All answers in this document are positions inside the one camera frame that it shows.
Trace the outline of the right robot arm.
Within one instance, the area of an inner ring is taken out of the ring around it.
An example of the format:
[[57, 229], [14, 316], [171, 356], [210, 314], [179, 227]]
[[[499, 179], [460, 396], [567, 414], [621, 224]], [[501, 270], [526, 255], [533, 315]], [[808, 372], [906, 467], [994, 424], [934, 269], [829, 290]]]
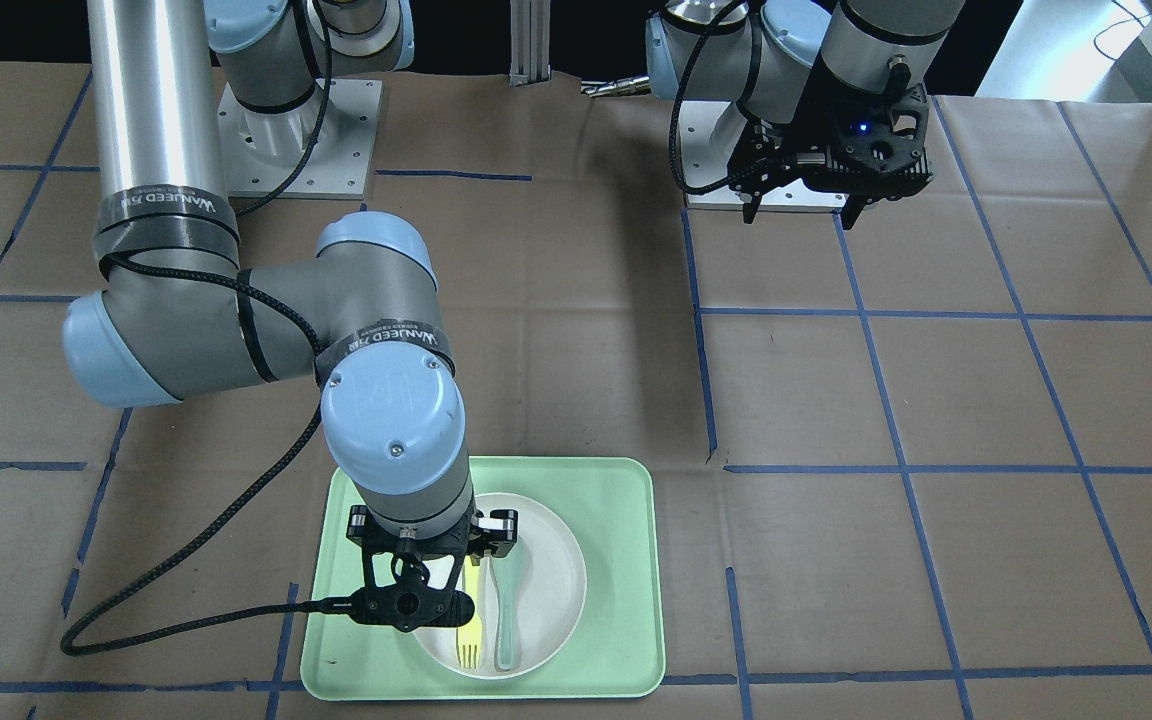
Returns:
[[[410, 65], [410, 5], [91, 1], [88, 24], [103, 182], [93, 255], [108, 287], [68, 309], [61, 341], [71, 374], [109, 407], [177, 404], [306, 374], [321, 397], [270, 470], [182, 550], [97, 602], [61, 651], [91, 655], [288, 611], [399, 632], [467, 626], [476, 607], [462, 564], [507, 556], [518, 520], [476, 509], [429, 247], [402, 218], [355, 211], [325, 228], [312, 259], [243, 268], [212, 101], [210, 59], [219, 56], [256, 154], [291, 160], [296, 179], [314, 150], [346, 132], [329, 119], [334, 74]], [[316, 429], [364, 502], [347, 530], [364, 559], [358, 591], [78, 643], [210, 541]]]

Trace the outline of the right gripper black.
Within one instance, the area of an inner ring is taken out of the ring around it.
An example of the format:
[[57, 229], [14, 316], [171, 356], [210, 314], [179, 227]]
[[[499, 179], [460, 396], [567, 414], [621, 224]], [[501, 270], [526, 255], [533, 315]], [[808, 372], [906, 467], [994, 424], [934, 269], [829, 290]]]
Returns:
[[416, 539], [411, 530], [392, 535], [364, 505], [349, 509], [346, 537], [361, 548], [364, 585], [346, 598], [346, 615], [358, 624], [453, 628], [473, 614], [467, 597], [467, 558], [479, 561], [483, 601], [497, 601], [497, 559], [518, 539], [518, 511], [483, 514], [468, 509], [444, 533]]

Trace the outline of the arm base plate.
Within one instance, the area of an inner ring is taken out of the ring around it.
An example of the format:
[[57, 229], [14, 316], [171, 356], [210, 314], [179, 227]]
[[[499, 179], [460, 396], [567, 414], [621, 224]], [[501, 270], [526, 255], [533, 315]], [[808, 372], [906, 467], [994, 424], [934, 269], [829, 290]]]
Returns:
[[[735, 104], [691, 101], [681, 105], [679, 119], [680, 161], [684, 164], [685, 183], [702, 187], [728, 174], [728, 160], [740, 132], [746, 124]], [[791, 184], [761, 196], [761, 211], [791, 213], [832, 213], [844, 209], [846, 194], [823, 194], [810, 190], [796, 179]]]
[[[268, 195], [296, 168], [323, 94], [300, 109], [260, 114], [243, 108], [223, 88], [218, 127], [227, 191], [237, 199]], [[381, 115], [378, 79], [334, 79], [320, 135], [283, 199], [364, 200]]]

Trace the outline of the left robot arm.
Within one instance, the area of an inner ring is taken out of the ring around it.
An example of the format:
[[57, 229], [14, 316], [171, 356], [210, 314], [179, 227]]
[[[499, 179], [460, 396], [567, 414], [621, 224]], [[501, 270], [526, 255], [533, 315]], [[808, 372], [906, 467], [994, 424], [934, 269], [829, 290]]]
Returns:
[[691, 209], [832, 211], [934, 179], [925, 71], [960, 1], [669, 1], [646, 20], [669, 169]]

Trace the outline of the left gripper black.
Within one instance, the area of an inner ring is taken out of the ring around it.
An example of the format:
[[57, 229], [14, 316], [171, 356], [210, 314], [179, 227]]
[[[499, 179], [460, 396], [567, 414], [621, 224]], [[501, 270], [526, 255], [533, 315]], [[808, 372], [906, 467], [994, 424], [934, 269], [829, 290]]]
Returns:
[[872, 94], [813, 70], [787, 124], [749, 120], [732, 156], [732, 190], [742, 223], [755, 223], [761, 196], [803, 181], [846, 194], [840, 223], [850, 232], [878, 200], [919, 194], [934, 179], [925, 150], [929, 101], [910, 70], [888, 70]]

